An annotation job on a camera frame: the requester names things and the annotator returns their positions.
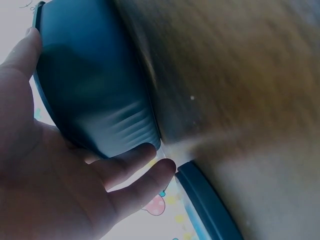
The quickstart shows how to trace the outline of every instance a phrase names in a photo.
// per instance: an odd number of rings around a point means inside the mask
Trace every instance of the plastic lid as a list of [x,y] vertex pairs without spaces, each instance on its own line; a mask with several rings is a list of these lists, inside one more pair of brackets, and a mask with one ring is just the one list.
[[235,222],[216,191],[193,162],[176,173],[188,216],[201,240],[243,240]]

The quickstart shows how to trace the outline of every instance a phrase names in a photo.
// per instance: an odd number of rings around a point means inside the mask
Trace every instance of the cartoon print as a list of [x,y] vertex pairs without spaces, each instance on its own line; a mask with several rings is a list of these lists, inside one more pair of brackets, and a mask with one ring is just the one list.
[[40,108],[37,108],[37,109],[34,111],[34,118],[37,119],[38,121],[40,121],[40,119],[42,118],[42,117],[41,117],[41,109],[40,109]]
[[159,195],[160,195],[160,197],[163,198],[166,195],[166,193],[165,193],[165,191],[162,191],[162,192],[159,193]]
[[33,0],[19,0],[19,1],[18,1],[19,8],[20,8],[20,9],[27,8],[27,7],[29,7],[32,3],[33,3]]
[[153,216],[159,216],[164,213],[166,204],[164,199],[157,194],[142,210],[147,211]]

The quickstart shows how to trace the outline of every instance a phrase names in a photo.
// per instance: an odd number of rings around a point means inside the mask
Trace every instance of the wooden surface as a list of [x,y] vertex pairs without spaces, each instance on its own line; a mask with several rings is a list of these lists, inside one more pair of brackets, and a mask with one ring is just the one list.
[[117,5],[169,156],[196,159],[246,240],[319,239],[319,1]]

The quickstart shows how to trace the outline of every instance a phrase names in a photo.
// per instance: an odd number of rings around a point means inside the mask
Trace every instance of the finger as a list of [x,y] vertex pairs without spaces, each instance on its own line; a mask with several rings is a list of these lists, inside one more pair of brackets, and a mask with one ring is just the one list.
[[14,76],[17,73],[23,74],[29,81],[36,69],[41,51],[41,36],[37,29],[31,27],[0,66],[0,71],[10,70]]
[[170,159],[162,159],[130,186],[110,192],[108,197],[117,213],[117,220],[120,221],[147,205],[167,187],[175,172],[176,164]]
[[95,161],[101,159],[97,154],[85,148],[77,148],[71,150],[73,154],[75,154],[81,161],[86,162],[87,164],[91,164]]
[[90,166],[99,174],[105,189],[110,189],[131,177],[157,155],[156,148],[143,143],[125,153],[105,160],[98,160]]

